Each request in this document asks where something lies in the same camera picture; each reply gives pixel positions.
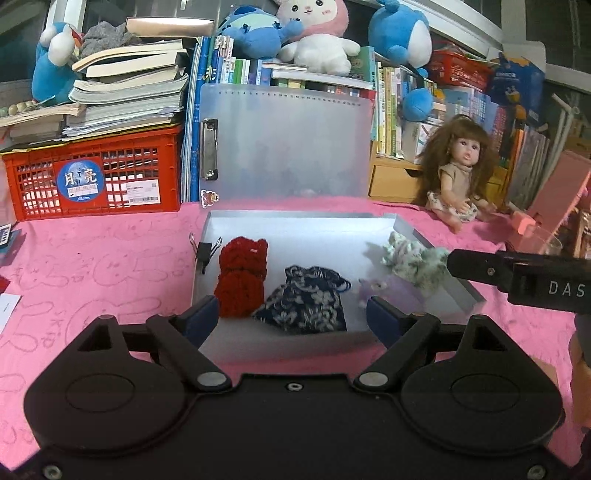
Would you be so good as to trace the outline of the right hand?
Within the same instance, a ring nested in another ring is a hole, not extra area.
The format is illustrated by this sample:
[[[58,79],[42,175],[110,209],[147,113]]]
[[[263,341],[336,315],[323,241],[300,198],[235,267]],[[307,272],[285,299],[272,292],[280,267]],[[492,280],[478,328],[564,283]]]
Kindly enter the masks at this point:
[[[591,428],[591,370],[587,365],[577,333],[569,342],[569,355],[572,364],[571,393],[574,422]]]

